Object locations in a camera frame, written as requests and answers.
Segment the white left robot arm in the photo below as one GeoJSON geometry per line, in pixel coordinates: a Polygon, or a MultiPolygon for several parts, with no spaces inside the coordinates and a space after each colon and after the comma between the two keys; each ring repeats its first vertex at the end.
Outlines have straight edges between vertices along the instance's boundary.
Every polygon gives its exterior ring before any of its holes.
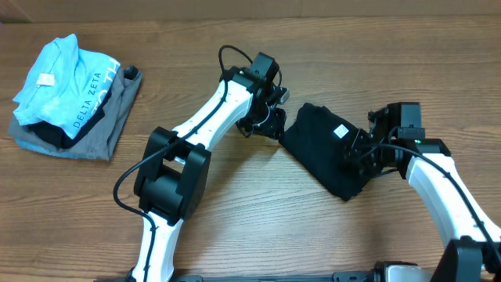
{"type": "Polygon", "coordinates": [[[275,59],[260,52],[249,67],[223,69],[214,95],[188,121],[151,133],[134,185],[143,235],[128,281],[172,278],[181,226],[200,203],[212,151],[231,127],[245,137],[282,137],[289,91],[273,82],[280,74],[275,59]]]}

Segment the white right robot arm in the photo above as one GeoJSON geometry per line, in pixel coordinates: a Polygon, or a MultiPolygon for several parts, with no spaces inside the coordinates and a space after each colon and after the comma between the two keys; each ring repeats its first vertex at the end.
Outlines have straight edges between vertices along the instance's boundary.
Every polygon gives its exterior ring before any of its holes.
{"type": "Polygon", "coordinates": [[[500,279],[500,228],[481,209],[460,178],[441,139],[428,139],[418,102],[389,103],[367,115],[368,131],[337,126],[344,166],[351,175],[374,179],[395,171],[425,203],[444,245],[430,273],[408,262],[378,262],[370,281],[480,281],[500,279]]]}

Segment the black t-shirt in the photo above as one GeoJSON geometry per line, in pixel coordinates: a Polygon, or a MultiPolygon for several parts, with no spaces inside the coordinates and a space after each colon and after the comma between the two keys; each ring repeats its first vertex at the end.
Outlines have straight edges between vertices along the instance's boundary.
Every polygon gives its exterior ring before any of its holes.
{"type": "Polygon", "coordinates": [[[367,133],[327,107],[305,103],[279,143],[331,194],[349,201],[369,182],[345,158],[357,136],[367,133]]]}

